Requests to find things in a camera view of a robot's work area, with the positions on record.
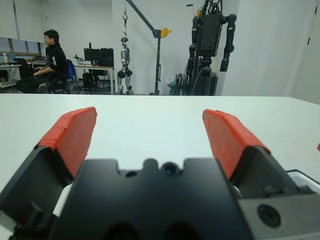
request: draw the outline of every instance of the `blue chair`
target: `blue chair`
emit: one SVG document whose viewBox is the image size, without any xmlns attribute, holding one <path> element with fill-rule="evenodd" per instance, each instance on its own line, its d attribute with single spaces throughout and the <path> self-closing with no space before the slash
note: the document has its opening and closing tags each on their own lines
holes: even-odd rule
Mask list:
<svg viewBox="0 0 320 240">
<path fill-rule="evenodd" d="M 77 81 L 76 69 L 71 60 L 66 60 L 66 71 L 65 73 L 54 72 L 56 75 L 54 80 L 51 82 L 50 87 L 48 87 L 49 94 L 70 94 L 71 87 L 68 80 L 72 82 L 75 81 L 76 88 L 79 94 L 79 86 Z"/>
</svg>

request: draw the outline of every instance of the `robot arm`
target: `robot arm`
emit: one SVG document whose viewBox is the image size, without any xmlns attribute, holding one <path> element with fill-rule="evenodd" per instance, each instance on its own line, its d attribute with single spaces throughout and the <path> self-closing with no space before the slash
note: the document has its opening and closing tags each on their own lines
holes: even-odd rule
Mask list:
<svg viewBox="0 0 320 240">
<path fill-rule="evenodd" d="M 226 29 L 226 44 L 224 48 L 224 55 L 220 67 L 220 72 L 226 72 L 228 70 L 230 53 L 232 53 L 235 49 L 233 41 L 236 30 L 236 20 L 237 16 L 235 14 L 230 14 L 229 16 L 223 18 L 223 24 L 227 22 L 228 26 Z"/>
</svg>

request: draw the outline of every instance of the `office chair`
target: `office chair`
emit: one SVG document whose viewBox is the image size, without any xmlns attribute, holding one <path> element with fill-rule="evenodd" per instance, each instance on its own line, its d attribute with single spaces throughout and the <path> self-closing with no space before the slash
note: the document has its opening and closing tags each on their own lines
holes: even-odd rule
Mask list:
<svg viewBox="0 0 320 240">
<path fill-rule="evenodd" d="M 28 65 L 27 61 L 24 58 L 14 58 L 13 60 L 16 62 L 16 65 L 21 65 L 19 66 L 21 79 L 25 79 L 34 74 L 34 70 L 31 66 Z"/>
<path fill-rule="evenodd" d="M 65 73 L 55 72 L 54 80 L 49 83 L 49 94 L 71 94 L 71 86 L 68 80 L 75 81 L 77 93 L 79 94 L 79 84 L 77 81 L 76 69 L 71 60 L 66 60 Z"/>
<path fill-rule="evenodd" d="M 70 94 L 70 88 L 67 83 L 67 74 L 55 72 L 55 78 L 49 84 L 48 93 L 49 94 Z"/>
</svg>

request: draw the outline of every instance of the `black shirt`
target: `black shirt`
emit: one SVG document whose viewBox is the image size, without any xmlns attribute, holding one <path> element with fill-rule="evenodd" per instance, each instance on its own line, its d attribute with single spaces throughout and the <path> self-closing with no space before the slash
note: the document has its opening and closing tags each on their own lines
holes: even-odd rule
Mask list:
<svg viewBox="0 0 320 240">
<path fill-rule="evenodd" d="M 47 49 L 46 66 L 58 73 L 66 72 L 66 55 L 59 43 L 53 44 Z"/>
</svg>

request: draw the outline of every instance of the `white wall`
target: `white wall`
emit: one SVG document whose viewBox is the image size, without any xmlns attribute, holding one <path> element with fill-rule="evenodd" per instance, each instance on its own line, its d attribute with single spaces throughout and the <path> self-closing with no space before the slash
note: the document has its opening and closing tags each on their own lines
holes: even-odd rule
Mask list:
<svg viewBox="0 0 320 240">
<path fill-rule="evenodd" d="M 306 50 L 301 72 L 296 83 L 293 97 L 320 104 L 320 0 L 314 19 L 310 42 Z"/>
<path fill-rule="evenodd" d="M 241 0 L 223 95 L 289 96 L 314 17 L 315 0 Z"/>
<path fill-rule="evenodd" d="M 60 35 L 67 59 L 75 62 L 76 54 L 84 58 L 84 48 L 112 48 L 112 1 L 63 2 L 46 1 L 48 29 Z"/>
<path fill-rule="evenodd" d="M 166 38 L 161 39 L 160 64 L 161 82 L 159 83 L 160 95 L 167 95 L 169 87 L 165 79 L 177 73 L 185 73 L 189 58 L 189 46 L 192 43 L 191 31 L 194 9 L 201 7 L 203 0 L 136 0 L 163 27 L 172 30 Z M 124 37 L 124 0 L 112 0 L 113 23 L 113 48 L 115 73 L 121 68 L 120 51 L 121 38 Z M 140 19 L 132 7 L 126 4 L 128 22 L 128 46 L 130 48 L 131 63 L 129 68 L 133 71 L 131 85 L 135 93 L 150 93 L 155 90 L 157 39 L 153 37 L 151 30 Z M 162 29 L 150 16 L 142 12 L 156 29 Z"/>
</svg>

